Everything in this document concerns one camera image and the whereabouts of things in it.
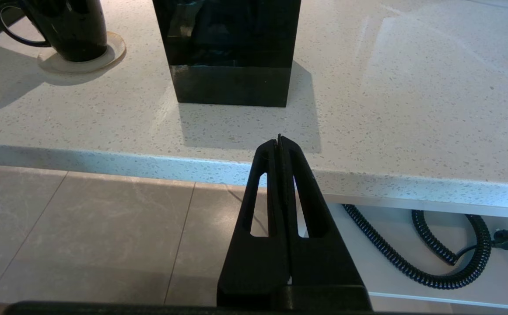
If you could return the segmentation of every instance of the black coiled cord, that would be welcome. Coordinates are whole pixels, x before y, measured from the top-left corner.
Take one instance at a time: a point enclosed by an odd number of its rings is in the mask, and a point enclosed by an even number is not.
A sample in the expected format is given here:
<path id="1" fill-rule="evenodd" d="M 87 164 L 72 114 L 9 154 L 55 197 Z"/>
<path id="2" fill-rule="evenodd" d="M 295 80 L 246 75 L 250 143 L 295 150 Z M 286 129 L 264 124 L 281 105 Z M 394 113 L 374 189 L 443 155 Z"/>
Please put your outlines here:
<path id="1" fill-rule="evenodd" d="M 466 214 L 469 222 L 472 224 L 473 230 L 476 234 L 477 245 L 473 253 L 472 259 L 457 273 L 451 275 L 432 275 L 424 271 L 420 271 L 408 261 L 406 261 L 398 252 L 396 252 L 387 241 L 378 234 L 378 232 L 372 227 L 372 225 L 363 217 L 354 205 L 343 205 L 348 215 L 353 219 L 355 224 L 361 229 L 361 231 L 368 237 L 374 246 L 404 275 L 408 276 L 412 280 L 426 285 L 427 287 L 434 287 L 435 289 L 458 289 L 465 287 L 477 279 L 487 264 L 487 260 L 491 254 L 491 239 L 489 230 L 485 225 L 483 219 L 478 215 Z M 440 241 L 432 235 L 432 232 L 427 227 L 427 223 L 424 219 L 423 211 L 412 210 L 413 224 L 417 229 L 421 239 L 425 244 L 434 251 L 443 261 L 450 265 L 455 265 L 456 261 L 469 249 L 464 249 L 458 254 L 454 254 L 446 246 L 442 245 Z"/>

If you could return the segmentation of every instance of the black glossy block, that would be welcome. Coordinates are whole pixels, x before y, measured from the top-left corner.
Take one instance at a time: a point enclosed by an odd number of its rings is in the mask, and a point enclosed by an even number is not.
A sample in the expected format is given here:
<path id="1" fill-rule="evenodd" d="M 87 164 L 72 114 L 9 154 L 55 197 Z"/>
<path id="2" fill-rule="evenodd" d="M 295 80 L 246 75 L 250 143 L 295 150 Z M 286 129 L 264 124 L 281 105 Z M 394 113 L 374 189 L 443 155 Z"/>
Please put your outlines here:
<path id="1" fill-rule="evenodd" d="M 301 0 L 153 0 L 179 102 L 287 104 Z"/>

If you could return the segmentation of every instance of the kitchen countertop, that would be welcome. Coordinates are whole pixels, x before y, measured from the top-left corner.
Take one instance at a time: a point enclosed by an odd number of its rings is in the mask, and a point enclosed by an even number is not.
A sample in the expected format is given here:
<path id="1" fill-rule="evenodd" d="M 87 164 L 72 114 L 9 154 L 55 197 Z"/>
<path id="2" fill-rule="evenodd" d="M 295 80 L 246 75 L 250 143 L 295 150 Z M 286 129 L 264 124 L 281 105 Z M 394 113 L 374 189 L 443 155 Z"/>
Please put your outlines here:
<path id="1" fill-rule="evenodd" d="M 287 108 L 178 104 L 152 2 L 102 6 L 97 73 L 0 34 L 0 164 L 243 185 L 281 133 L 329 200 L 508 211 L 508 1 L 303 0 Z"/>

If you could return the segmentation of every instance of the coaster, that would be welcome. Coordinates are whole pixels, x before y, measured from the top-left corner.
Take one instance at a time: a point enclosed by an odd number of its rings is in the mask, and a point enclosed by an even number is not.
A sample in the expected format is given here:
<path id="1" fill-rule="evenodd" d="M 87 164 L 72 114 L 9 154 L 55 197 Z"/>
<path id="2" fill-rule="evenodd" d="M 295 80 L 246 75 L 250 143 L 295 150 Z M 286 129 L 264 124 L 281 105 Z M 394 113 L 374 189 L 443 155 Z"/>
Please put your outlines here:
<path id="1" fill-rule="evenodd" d="M 40 68 L 56 74 L 87 74 L 119 62 L 126 53 L 126 43 L 120 35 L 114 32 L 106 32 L 106 37 L 108 48 L 102 56 L 96 59 L 71 62 L 63 59 L 54 48 L 42 48 L 38 54 L 38 65 Z"/>

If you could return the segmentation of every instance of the black plug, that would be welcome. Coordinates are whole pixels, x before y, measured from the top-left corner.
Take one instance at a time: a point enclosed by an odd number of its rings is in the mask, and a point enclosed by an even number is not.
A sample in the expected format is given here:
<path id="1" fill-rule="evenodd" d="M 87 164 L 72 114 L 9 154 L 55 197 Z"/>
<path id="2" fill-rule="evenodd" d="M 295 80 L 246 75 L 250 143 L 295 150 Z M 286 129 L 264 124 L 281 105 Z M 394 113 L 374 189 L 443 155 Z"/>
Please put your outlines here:
<path id="1" fill-rule="evenodd" d="M 493 247 L 508 251 L 508 230 L 500 230 L 493 235 Z"/>

